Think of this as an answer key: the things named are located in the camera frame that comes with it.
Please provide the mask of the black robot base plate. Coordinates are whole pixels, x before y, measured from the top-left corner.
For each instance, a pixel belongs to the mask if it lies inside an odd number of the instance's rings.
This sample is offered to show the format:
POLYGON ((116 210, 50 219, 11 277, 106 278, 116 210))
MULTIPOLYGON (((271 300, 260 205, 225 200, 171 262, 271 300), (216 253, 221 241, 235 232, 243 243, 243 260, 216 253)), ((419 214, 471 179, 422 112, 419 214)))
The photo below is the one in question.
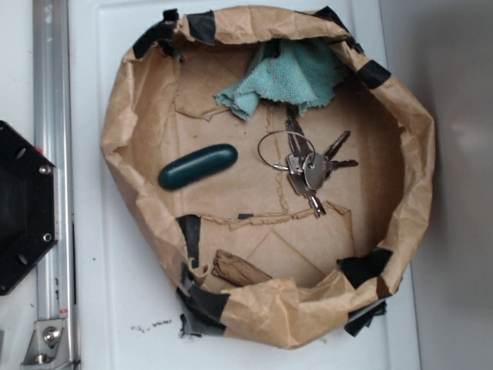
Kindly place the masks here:
POLYGON ((1 122, 1 295, 10 294, 57 241, 55 166, 1 122))

